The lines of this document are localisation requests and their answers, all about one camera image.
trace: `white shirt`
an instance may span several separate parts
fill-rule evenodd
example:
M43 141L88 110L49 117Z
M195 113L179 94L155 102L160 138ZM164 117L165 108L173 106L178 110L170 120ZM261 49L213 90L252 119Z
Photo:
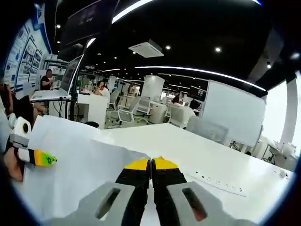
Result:
M108 105L107 105L107 108L109 108L109 105L110 105L110 92L109 90L104 87L103 90L100 92L105 98L108 99Z

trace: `dark hair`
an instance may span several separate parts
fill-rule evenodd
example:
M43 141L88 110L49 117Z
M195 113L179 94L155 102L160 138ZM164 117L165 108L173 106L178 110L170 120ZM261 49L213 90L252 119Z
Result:
M102 82L104 83L104 86L106 86L106 85L105 85L105 82L104 82L103 80L98 81L96 86L99 87L99 86L100 86L100 83L102 83Z
M180 98L178 96L175 96L174 99L171 101L174 103L178 103L180 101Z

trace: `man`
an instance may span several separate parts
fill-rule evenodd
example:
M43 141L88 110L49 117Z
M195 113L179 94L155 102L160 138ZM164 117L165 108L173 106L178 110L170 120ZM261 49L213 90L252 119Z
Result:
M94 94L104 96L108 99L107 108L109 108L110 105L110 92L106 88L104 81L98 81L96 90L94 90Z
M50 90L51 85L53 83L53 80L51 80L51 78L52 78L52 70L47 69L46 75L44 75L41 79L41 84L40 84L41 90Z

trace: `air conditioning unit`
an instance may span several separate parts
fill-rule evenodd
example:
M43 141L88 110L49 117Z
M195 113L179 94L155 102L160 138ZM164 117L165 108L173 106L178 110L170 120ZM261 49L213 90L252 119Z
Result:
M144 58L163 57L162 48L152 40L129 47L129 49Z

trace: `display board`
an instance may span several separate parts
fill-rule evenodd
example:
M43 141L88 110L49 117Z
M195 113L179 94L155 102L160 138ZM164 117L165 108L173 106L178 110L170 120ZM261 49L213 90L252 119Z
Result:
M209 81L202 117L229 128L229 138L255 146L261 133L266 103L250 93Z
M8 53L4 68L4 82L16 92L23 84L35 86L41 59L51 52L44 19L45 5L37 8L36 15L29 19L16 35Z

